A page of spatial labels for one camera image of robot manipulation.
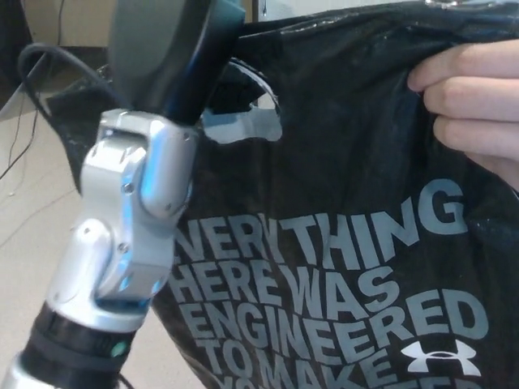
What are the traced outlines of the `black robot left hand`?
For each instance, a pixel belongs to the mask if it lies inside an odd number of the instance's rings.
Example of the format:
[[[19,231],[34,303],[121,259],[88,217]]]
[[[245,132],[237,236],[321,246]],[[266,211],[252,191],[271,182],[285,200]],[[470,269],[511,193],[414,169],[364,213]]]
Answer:
[[[265,75],[237,58],[248,24],[239,1],[119,1],[108,58],[125,117],[229,144],[276,142],[280,108]]]

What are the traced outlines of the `person's bare hand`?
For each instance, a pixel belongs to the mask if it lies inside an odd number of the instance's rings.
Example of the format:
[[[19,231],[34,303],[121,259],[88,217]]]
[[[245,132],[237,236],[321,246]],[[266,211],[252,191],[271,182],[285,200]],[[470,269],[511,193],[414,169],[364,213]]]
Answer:
[[[518,188],[518,42],[464,44],[419,63],[410,90],[436,115],[446,147]]]

